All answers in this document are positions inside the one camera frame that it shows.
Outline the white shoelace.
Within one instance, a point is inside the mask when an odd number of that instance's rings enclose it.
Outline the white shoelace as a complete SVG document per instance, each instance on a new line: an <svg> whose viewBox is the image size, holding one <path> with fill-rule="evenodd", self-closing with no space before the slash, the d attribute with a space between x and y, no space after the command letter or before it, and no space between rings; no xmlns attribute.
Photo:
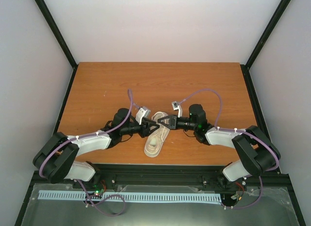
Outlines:
<svg viewBox="0 0 311 226"><path fill-rule="evenodd" d="M153 135L158 138L161 142L164 142L166 137L168 136L170 130L169 128L165 127L164 125L158 123L159 128L153 132Z"/></svg>

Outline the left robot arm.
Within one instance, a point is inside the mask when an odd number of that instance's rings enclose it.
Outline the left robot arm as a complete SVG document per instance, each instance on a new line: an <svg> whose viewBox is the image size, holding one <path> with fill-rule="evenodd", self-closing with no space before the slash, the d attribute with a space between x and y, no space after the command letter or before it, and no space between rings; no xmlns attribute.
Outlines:
<svg viewBox="0 0 311 226"><path fill-rule="evenodd" d="M101 183L101 176L89 162L75 159L96 150L113 148L122 142L125 135L138 134L141 138L151 135L159 124L147 118L149 113L142 107L133 117L127 108L120 108L113 120L96 132L80 136L57 132L35 155L33 165L39 170L39 175L52 184L64 179L79 179L90 188L96 188Z"/></svg>

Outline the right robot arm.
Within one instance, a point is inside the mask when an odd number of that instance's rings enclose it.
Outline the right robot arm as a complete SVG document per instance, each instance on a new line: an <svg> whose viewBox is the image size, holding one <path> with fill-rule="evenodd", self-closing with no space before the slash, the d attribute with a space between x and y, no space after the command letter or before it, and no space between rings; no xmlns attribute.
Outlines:
<svg viewBox="0 0 311 226"><path fill-rule="evenodd" d="M279 151L257 126L247 129L216 127L208 122L200 104L189 107L188 117L168 115L157 122L170 130L191 130L199 143L234 148L239 160L222 169L219 182L234 182L248 176L259 177L265 171L279 166Z"/></svg>

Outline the white lace sneaker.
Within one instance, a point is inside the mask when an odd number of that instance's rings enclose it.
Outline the white lace sneaker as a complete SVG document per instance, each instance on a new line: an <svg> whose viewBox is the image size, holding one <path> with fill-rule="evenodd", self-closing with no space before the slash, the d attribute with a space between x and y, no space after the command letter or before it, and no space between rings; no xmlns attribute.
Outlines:
<svg viewBox="0 0 311 226"><path fill-rule="evenodd" d="M165 112L157 112L152 116L152 120L157 123L157 120L161 117L167 116L168 114ZM159 155L161 148L164 144L164 142L161 142L158 138L149 137L146 140L145 146L144 146L144 153L148 157L156 157Z"/></svg>

